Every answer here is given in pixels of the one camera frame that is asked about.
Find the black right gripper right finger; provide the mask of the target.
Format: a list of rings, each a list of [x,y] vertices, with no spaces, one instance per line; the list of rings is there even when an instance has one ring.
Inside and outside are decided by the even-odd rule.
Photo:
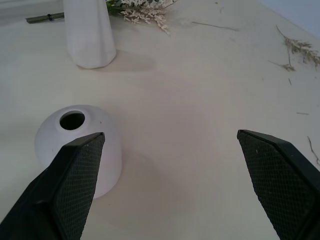
[[[290,142],[240,129],[252,186],[281,240],[320,238],[320,172]]]

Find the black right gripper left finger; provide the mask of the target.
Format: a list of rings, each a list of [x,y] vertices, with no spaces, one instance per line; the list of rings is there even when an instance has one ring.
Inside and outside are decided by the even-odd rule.
[[[96,191],[105,135],[65,144],[0,224],[2,240],[79,240]]]

